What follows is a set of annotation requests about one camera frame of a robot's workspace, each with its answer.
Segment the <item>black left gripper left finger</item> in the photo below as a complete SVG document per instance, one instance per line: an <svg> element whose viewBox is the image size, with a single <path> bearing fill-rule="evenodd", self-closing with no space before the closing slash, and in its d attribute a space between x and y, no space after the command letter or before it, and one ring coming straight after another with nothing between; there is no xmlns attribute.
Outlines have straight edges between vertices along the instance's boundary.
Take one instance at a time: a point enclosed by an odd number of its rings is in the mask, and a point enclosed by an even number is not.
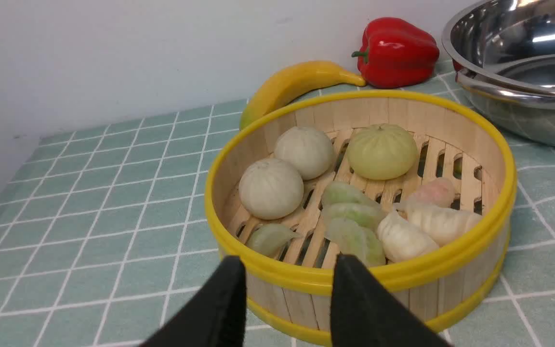
<svg viewBox="0 0 555 347"><path fill-rule="evenodd" d="M245 267L227 255L194 296L142 347L242 347L247 316Z"/></svg>

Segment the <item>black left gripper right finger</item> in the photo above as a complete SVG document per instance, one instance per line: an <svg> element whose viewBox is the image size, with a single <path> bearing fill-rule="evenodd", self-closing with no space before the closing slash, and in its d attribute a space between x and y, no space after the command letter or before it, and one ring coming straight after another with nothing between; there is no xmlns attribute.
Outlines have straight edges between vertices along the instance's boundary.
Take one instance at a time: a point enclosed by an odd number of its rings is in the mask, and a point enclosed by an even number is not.
<svg viewBox="0 0 555 347"><path fill-rule="evenodd" d="M333 347L449 347L351 254L337 256L330 302Z"/></svg>

